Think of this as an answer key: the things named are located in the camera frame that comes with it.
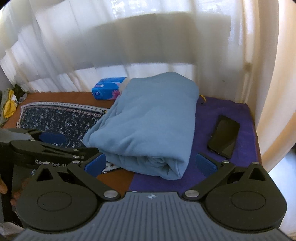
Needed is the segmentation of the person's left hand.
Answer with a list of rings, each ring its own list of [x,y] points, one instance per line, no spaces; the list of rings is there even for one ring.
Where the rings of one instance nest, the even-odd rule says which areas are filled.
[[[26,178],[22,182],[21,188],[18,191],[15,191],[12,193],[11,200],[10,200],[10,203],[12,206],[16,206],[17,200],[20,198],[21,193],[25,190],[25,188],[28,185],[30,180],[31,180],[30,178]],[[7,192],[8,192],[7,185],[4,183],[4,181],[2,179],[0,179],[0,193],[6,194]]]

